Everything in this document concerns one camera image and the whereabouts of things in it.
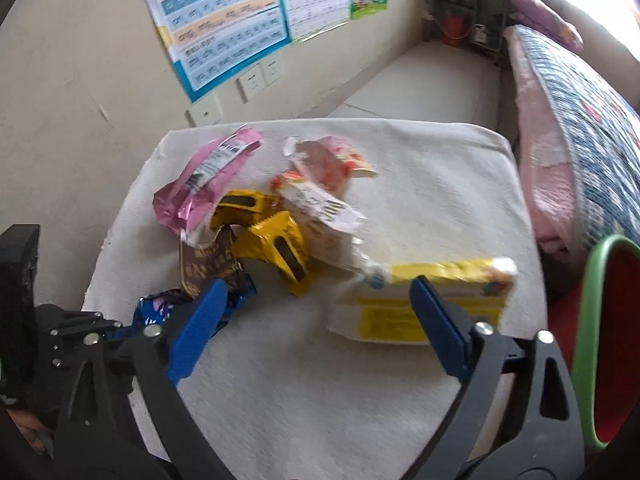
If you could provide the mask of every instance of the light switch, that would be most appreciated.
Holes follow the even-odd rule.
[[[256,65],[252,69],[247,70],[238,78],[238,84],[244,94],[244,100],[248,101],[255,96],[261,90],[266,88],[264,77],[262,76],[262,70],[260,66]]]
[[[197,100],[187,110],[193,126],[211,126],[222,119],[222,111],[217,96],[212,92]]]
[[[282,77],[282,64],[280,63],[279,56],[271,56],[269,59],[265,59],[260,63],[262,67],[262,73],[264,74],[264,80],[267,85],[277,81]]]

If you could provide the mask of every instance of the beige wall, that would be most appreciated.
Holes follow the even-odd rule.
[[[419,36],[420,0],[281,51],[286,71],[224,121],[292,118]],[[36,298],[79,308],[129,184],[189,102],[144,0],[18,0],[0,27],[0,230],[42,224]]]
[[[640,110],[640,61],[606,28],[577,7],[565,3],[565,20],[575,25],[584,41],[580,57],[589,63],[636,110]]]

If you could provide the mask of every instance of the yellow snack wrapper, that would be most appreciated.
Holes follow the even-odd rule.
[[[298,224],[288,211],[281,211],[242,232],[231,247],[231,253],[236,258],[253,258],[273,264],[290,281],[301,284],[308,278],[304,247]],[[290,290],[301,294],[303,289]]]
[[[276,213],[275,195],[252,189],[233,189],[222,197],[209,222],[212,231],[223,225],[250,227]]]
[[[332,304],[327,327],[358,341],[428,344],[409,301],[412,279],[423,275],[444,300],[462,307],[473,322],[497,327],[517,268],[507,257],[442,264],[371,264],[366,278]]]

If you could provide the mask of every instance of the floor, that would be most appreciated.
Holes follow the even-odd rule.
[[[475,52],[420,43],[328,117],[404,119],[497,127],[498,68]]]

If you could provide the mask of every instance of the bed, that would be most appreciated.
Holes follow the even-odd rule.
[[[523,25],[506,35],[498,131],[519,161],[541,252],[579,274],[606,235],[640,242],[640,120],[555,41]]]

